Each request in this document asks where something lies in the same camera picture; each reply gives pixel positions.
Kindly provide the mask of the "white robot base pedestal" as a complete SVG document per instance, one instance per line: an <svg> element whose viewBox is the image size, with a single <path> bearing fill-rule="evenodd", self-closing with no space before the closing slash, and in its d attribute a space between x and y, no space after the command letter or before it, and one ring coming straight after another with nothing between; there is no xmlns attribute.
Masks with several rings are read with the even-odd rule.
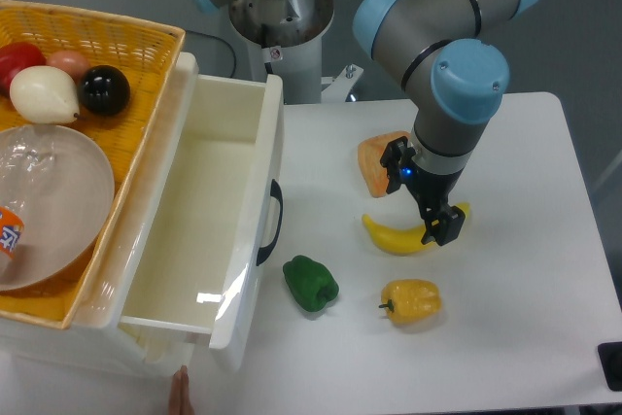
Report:
<svg viewBox="0 0 622 415"><path fill-rule="evenodd" d="M324 76L323 37L334 16L333 0L236 0L229 20L245 42L252 79L281 78L286 104L346 102L363 75L356 64Z"/></svg>

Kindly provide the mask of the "human hand fingertips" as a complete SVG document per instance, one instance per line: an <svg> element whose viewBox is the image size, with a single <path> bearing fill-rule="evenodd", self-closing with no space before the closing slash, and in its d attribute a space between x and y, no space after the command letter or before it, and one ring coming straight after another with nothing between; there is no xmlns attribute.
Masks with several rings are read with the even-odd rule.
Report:
<svg viewBox="0 0 622 415"><path fill-rule="evenodd" d="M188 369L182 365L173 375L169 391L168 415L194 415L190 401L190 380Z"/></svg>

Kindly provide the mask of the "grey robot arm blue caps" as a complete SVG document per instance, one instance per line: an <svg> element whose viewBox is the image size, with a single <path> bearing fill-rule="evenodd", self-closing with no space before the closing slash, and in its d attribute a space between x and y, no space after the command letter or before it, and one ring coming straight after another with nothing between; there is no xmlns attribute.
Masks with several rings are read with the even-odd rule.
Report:
<svg viewBox="0 0 622 415"><path fill-rule="evenodd" d="M194 1L206 13L227 11L255 79L280 77L289 104L320 100L332 0ZM415 199L424 243L458 237L465 215L448 196L508 85L504 56L479 36L537 1L363 0L354 15L360 47L417 107L410 135L390 142L380 163L388 191L407 188Z"/></svg>

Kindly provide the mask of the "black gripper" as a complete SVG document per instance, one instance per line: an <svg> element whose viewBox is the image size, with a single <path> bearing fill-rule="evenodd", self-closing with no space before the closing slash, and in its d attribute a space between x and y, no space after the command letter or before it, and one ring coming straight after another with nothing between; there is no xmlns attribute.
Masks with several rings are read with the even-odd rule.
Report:
<svg viewBox="0 0 622 415"><path fill-rule="evenodd" d="M466 206L451 205L449 194L467 165L467 153L449 156L418 138L397 138L386 144L379 165L386 177L384 193L406 188L417 203L425 225L423 245L444 246L458 238Z"/></svg>

